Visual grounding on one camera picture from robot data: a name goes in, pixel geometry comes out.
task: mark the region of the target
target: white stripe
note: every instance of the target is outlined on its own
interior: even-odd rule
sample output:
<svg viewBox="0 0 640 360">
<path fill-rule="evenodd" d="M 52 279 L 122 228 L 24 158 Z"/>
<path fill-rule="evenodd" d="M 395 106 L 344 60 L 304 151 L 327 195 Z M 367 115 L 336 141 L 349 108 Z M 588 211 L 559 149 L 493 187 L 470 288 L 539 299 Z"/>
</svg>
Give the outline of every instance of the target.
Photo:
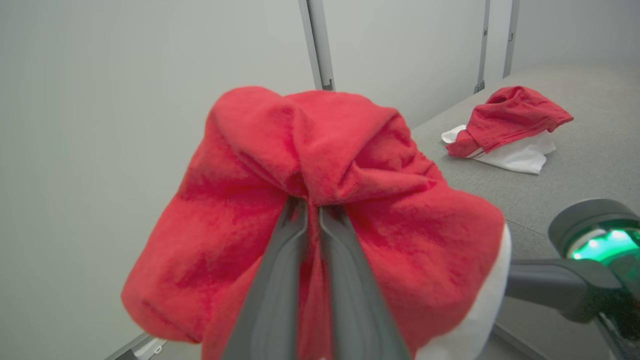
<svg viewBox="0 0 640 360">
<path fill-rule="evenodd" d="M 469 154 L 469 155 L 467 156 L 467 159 L 469 159 L 469 158 L 473 158 L 474 156 L 477 156 L 477 155 L 481 154 L 482 152 L 483 152 L 482 148 L 481 148 L 481 147 L 479 147 L 479 148 L 477 148 L 477 149 L 476 149 L 476 151 L 474 151 L 474 152 L 472 152 L 471 154 Z"/>
<path fill-rule="evenodd" d="M 502 304 L 510 262 L 511 235 L 505 224 L 498 257 L 466 317 L 452 331 L 431 339 L 425 347 L 418 349 L 415 360 L 477 358 L 489 338 Z"/>
</svg>

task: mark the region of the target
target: metal hinge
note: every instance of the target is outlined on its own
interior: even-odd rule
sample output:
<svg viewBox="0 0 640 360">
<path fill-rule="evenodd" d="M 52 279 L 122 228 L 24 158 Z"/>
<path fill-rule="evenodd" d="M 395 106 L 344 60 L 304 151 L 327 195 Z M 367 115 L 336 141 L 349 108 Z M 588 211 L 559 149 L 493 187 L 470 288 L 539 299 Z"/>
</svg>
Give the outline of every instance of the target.
<svg viewBox="0 0 640 360">
<path fill-rule="evenodd" d="M 476 89 L 474 90 L 474 94 L 479 92 L 480 90 L 484 90 L 484 80 L 482 80 L 478 85 L 476 85 Z"/>
<path fill-rule="evenodd" d="M 333 91 L 333 79 L 329 79 L 329 85 L 323 85 L 322 90 Z"/>
</svg>

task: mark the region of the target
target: gray table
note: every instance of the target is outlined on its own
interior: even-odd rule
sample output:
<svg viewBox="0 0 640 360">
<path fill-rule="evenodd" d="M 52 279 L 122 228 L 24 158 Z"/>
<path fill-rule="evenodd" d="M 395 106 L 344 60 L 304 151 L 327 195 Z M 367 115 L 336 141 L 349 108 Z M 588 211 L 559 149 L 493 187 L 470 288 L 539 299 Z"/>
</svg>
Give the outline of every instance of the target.
<svg viewBox="0 0 640 360">
<path fill-rule="evenodd" d="M 503 86 L 533 88 L 575 120 L 552 133 L 557 151 L 538 176 L 451 158 L 440 135 L 468 122 L 471 111 Z M 413 129 L 418 148 L 449 184 L 480 195 L 505 214 L 514 258 L 556 258 L 551 220 L 583 199 L 622 201 L 640 213 L 640 67 L 555 65 L 520 70 Z M 554 310 L 506 299 L 497 325 L 553 360 L 607 359 L 596 327 L 566 321 Z"/>
</svg>

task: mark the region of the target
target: white garment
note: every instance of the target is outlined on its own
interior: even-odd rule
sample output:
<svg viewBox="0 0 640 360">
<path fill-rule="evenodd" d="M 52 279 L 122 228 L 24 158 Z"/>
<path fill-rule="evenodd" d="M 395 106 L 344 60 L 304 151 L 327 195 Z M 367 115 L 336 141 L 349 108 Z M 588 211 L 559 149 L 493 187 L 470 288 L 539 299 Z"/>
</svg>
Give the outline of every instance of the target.
<svg viewBox="0 0 640 360">
<path fill-rule="evenodd" d="M 454 129 L 443 133 L 442 140 L 445 143 L 453 143 L 456 141 L 458 133 L 466 128 L 466 125 L 455 127 Z M 545 155 L 555 149 L 556 146 L 551 139 L 551 134 L 545 130 L 535 136 L 500 146 L 488 154 L 480 148 L 467 156 L 467 158 L 481 161 L 496 167 L 501 167 L 506 170 L 526 172 L 528 174 L 540 174 L 542 165 L 547 161 Z"/>
</svg>

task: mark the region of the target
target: red cloth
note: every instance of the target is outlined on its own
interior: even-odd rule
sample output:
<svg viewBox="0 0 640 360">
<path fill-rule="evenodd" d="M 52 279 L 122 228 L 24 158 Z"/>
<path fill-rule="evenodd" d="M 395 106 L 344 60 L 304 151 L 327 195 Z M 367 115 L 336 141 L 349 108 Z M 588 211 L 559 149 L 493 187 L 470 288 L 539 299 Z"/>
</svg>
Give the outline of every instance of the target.
<svg viewBox="0 0 640 360">
<path fill-rule="evenodd" d="M 464 318 L 493 266 L 500 210 L 448 187 L 397 110 L 365 97 L 264 88 L 223 95 L 122 292 L 148 333 L 218 359 L 291 194 L 344 204 L 413 353 Z M 326 264 L 310 222 L 300 359 L 331 359 Z"/>
<path fill-rule="evenodd" d="M 489 153 L 573 120 L 573 116 L 539 92 L 524 86 L 501 88 L 471 114 L 467 129 L 447 144 L 450 156 L 466 158 L 482 148 Z"/>
</svg>

